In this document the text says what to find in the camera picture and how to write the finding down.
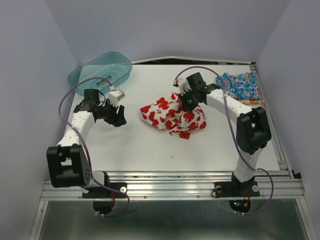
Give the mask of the red poppy white skirt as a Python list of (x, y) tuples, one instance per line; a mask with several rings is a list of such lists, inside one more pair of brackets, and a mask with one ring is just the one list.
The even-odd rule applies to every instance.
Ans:
[(207, 127), (204, 110), (196, 106), (192, 111), (184, 111), (176, 92), (171, 92), (156, 102), (141, 107), (139, 112), (141, 120), (146, 124), (181, 139), (188, 140), (193, 131)]

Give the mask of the blue floral skirt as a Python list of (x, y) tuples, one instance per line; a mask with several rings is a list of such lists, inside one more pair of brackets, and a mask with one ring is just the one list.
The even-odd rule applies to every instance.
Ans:
[(216, 85), (221, 89), (225, 86), (226, 93), (234, 99), (263, 99), (252, 72), (238, 75), (230, 75), (225, 72), (222, 76), (217, 76), (215, 80)]

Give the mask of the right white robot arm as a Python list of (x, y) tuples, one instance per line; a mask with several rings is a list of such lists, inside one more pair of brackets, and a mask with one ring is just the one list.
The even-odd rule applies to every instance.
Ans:
[(253, 182), (258, 158), (272, 138), (265, 109), (240, 103), (227, 94), (226, 87), (207, 84), (199, 72), (186, 79), (176, 77), (173, 85), (179, 88), (178, 97), (185, 112), (191, 112), (203, 103), (227, 117), (238, 152), (230, 189), (233, 194), (242, 195), (248, 190), (248, 184)]

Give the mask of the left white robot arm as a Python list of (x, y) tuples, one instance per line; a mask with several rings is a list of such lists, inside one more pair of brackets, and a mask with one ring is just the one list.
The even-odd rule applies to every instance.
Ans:
[(101, 94), (98, 89), (84, 90), (83, 100), (75, 106), (63, 138), (56, 146), (47, 149), (46, 158), (53, 187), (94, 188), (100, 197), (111, 193), (108, 174), (92, 169), (85, 140), (98, 120), (114, 127), (127, 123), (125, 107), (119, 104), (125, 93), (112, 87), (104, 100), (100, 100)]

